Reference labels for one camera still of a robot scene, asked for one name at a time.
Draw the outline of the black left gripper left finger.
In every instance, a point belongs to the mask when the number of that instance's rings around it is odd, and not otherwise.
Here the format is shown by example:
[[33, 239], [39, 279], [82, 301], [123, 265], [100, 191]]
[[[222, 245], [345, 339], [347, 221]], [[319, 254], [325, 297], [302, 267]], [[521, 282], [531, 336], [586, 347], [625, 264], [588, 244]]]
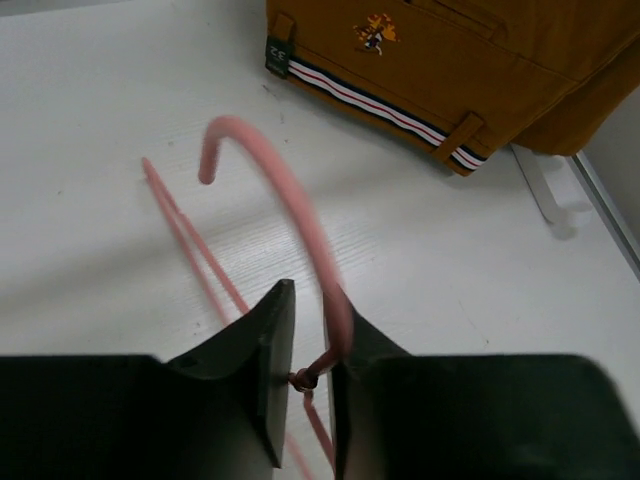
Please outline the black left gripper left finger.
[[5, 356], [5, 479], [269, 479], [281, 466], [295, 287], [163, 362]]

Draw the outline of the pink wire hanger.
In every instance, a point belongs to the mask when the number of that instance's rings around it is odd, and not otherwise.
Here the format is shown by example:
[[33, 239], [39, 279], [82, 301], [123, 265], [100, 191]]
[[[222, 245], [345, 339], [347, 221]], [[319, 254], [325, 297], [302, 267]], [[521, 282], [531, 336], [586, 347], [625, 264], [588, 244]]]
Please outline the pink wire hanger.
[[207, 125], [198, 156], [200, 186], [215, 182], [226, 141], [236, 150], [233, 159], [251, 161], [252, 170], [266, 182], [264, 188], [239, 170], [223, 190], [227, 199], [207, 197], [199, 188], [190, 192], [188, 208], [182, 210], [151, 160], [141, 161], [150, 192], [201, 289], [202, 304], [182, 331], [197, 338], [221, 332], [250, 310], [241, 287], [256, 287], [288, 265], [304, 267], [321, 296], [326, 345], [309, 365], [288, 374], [287, 382], [303, 395], [310, 427], [333, 462], [335, 446], [314, 408], [313, 391], [320, 378], [346, 359], [353, 344], [353, 316], [341, 274], [310, 197], [255, 126], [236, 116], [220, 116]]

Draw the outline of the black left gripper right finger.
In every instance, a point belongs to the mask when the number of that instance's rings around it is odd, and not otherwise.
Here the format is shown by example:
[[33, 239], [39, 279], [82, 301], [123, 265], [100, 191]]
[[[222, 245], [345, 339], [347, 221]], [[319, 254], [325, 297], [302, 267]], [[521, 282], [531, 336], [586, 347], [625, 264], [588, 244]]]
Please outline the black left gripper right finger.
[[338, 479], [635, 479], [639, 436], [595, 361], [567, 353], [413, 355], [325, 295]]

